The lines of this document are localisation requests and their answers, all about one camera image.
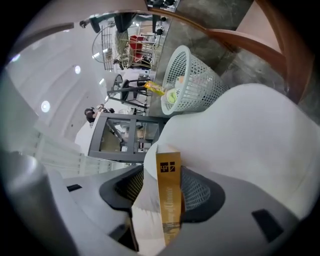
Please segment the mesh trash can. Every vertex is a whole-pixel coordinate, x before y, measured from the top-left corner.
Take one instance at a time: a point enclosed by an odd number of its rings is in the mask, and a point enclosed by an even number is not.
[[[221,78],[201,60],[194,57],[189,48],[181,45],[172,54],[163,79],[163,87],[175,87],[178,77],[184,76],[174,104],[161,97],[165,115],[173,112],[201,112],[206,110],[228,87]]]

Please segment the white chair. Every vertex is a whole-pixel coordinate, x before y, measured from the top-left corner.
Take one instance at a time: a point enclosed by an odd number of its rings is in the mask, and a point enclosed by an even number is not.
[[[264,85],[236,86],[204,112],[172,117],[144,160],[155,179],[157,144],[179,150],[184,166],[258,186],[300,220],[319,196],[320,128]]]

